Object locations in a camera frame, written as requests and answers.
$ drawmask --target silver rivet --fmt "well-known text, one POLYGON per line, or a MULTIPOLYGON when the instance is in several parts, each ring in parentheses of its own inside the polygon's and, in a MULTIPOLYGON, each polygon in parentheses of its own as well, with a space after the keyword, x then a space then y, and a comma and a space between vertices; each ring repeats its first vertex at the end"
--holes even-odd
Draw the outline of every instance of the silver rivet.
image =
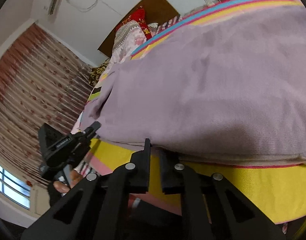
POLYGON ((175 164, 174 168, 178 171, 181 171, 184 169, 184 165, 182 163, 178 163, 178 164, 175 164))
POLYGON ((96 173, 90 173, 86 176, 86 179, 89 180, 89 181, 93 181, 97 178, 97 175, 96 173))
POLYGON ((213 174, 213 179, 215 179, 215 180, 222 180, 223 179, 223 175, 221 173, 214 173, 213 174))
POLYGON ((125 168, 126 168, 127 170, 133 170, 133 169, 135 169, 135 164, 134 164, 134 163, 127 163, 127 164, 125 165, 125 168))

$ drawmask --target black sleeve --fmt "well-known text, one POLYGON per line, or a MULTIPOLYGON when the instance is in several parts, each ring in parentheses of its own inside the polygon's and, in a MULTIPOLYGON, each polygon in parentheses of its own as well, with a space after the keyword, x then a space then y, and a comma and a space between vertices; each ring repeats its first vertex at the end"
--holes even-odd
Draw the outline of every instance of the black sleeve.
POLYGON ((62 197, 62 194, 59 193, 53 185, 54 181, 51 181, 47 186, 47 191, 49 194, 49 205, 53 206, 60 198, 62 197))

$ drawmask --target curtain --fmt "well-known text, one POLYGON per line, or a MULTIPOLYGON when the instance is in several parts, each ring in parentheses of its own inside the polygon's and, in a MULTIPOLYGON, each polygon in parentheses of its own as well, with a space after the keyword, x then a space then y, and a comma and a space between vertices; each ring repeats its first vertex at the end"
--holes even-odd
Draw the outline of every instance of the curtain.
POLYGON ((92 87, 91 68, 33 24, 0 60, 0 157, 41 185, 37 132, 47 123, 67 134, 92 87))

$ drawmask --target red floral pillow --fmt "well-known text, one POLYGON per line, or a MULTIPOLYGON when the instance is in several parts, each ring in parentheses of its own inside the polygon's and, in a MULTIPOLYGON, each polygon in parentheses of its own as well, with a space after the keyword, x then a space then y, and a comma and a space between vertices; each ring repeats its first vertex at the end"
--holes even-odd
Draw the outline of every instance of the red floral pillow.
POLYGON ((137 21, 139 26, 141 26, 142 31, 146 36, 146 40, 152 38, 151 32, 145 21, 145 10, 143 9, 142 6, 140 6, 135 12, 133 12, 130 16, 128 16, 126 20, 122 21, 119 25, 117 25, 115 31, 118 31, 119 28, 121 28, 123 25, 127 24, 131 20, 137 21))

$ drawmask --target brown wooden board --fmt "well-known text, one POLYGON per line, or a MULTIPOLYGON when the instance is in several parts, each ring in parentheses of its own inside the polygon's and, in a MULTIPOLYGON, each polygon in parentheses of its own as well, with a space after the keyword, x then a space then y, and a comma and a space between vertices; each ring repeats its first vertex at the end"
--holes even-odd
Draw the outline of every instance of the brown wooden board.
MULTIPOLYGON (((137 5, 133 7, 131 11, 129 11, 129 13, 118 24, 124 21, 140 6, 145 9, 145 20, 147 24, 154 22, 157 22, 158 24, 163 24, 168 20, 174 18, 175 16, 179 15, 177 10, 175 10, 167 0, 141 0, 137 5)), ((98 48, 98 50, 104 53, 107 57, 112 56, 112 50, 115 40, 115 27, 103 41, 101 46, 98 48)))

